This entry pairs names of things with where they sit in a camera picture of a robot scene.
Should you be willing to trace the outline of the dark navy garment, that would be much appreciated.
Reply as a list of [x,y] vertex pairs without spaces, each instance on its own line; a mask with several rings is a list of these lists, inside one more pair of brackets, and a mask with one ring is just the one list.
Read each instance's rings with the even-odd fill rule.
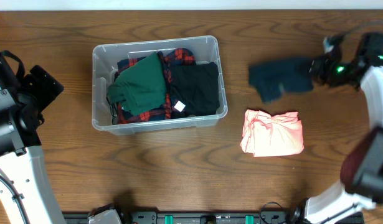
[[309,75],[312,59],[293,57],[251,65],[249,84],[264,103],[279,99],[284,93],[304,93],[314,86]]

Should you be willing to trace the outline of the pink garment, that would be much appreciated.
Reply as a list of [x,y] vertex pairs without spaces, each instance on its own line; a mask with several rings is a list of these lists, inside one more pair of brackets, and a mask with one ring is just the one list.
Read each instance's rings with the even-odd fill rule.
[[255,157],[299,154],[304,149],[303,125],[297,112],[272,116],[264,111],[247,110],[244,116],[243,152]]

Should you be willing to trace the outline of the black garment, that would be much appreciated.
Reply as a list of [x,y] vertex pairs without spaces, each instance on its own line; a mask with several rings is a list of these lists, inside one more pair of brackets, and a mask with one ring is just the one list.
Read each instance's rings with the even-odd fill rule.
[[[178,65],[170,69],[172,119],[216,114],[219,103],[219,71],[214,62]],[[177,101],[185,104],[183,112],[174,109]]]

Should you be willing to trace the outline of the red navy plaid shirt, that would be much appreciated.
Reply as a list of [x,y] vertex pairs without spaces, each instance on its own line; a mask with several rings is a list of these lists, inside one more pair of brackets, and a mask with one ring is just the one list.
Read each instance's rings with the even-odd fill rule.
[[195,65],[196,59],[194,54],[186,48],[177,48],[167,55],[163,55],[161,51],[157,53],[159,54],[161,64],[163,66],[163,75],[166,80],[166,102],[158,108],[141,113],[137,116],[133,116],[131,113],[124,111],[119,103],[113,103],[115,106],[117,122],[119,124],[158,121],[171,118],[172,106],[170,100],[170,68],[176,65]]

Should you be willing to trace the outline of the dark green garment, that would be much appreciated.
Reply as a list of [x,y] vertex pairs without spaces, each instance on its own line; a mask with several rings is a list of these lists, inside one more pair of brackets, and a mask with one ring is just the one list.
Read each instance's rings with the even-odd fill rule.
[[119,75],[108,87],[108,98],[137,116],[166,102],[166,80],[159,54],[128,58],[117,63]]

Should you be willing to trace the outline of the clear plastic storage container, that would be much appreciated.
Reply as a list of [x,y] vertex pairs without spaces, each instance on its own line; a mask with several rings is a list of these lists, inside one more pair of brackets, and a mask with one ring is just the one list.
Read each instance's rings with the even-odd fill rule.
[[[139,58],[161,51],[167,55],[176,48],[187,48],[196,56],[196,63],[214,62],[219,70],[219,103],[216,114],[180,119],[149,121],[133,124],[113,124],[110,106],[106,100],[108,87],[118,71],[117,63],[122,59]],[[107,131],[117,136],[158,131],[163,129],[215,126],[228,112],[224,78],[219,53],[219,43],[212,35],[186,37],[180,39],[151,40],[120,44],[102,44],[94,48],[92,85],[92,125],[99,131]]]

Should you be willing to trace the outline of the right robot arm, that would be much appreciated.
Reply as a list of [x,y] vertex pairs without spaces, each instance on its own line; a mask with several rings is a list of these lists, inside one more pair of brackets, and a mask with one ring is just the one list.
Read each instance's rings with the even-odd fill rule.
[[371,130],[344,161],[340,179],[304,199],[287,214],[286,223],[354,223],[357,213],[383,204],[383,34],[365,33],[352,61],[342,63],[340,45],[347,36],[326,37],[324,55],[313,60],[309,74],[329,86],[350,84],[362,90]]

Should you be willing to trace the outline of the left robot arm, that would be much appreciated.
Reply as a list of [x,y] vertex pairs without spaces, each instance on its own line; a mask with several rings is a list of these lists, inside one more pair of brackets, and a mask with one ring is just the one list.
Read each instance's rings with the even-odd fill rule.
[[26,73],[19,57],[0,52],[0,201],[11,223],[65,223],[37,134],[63,90],[42,67]]

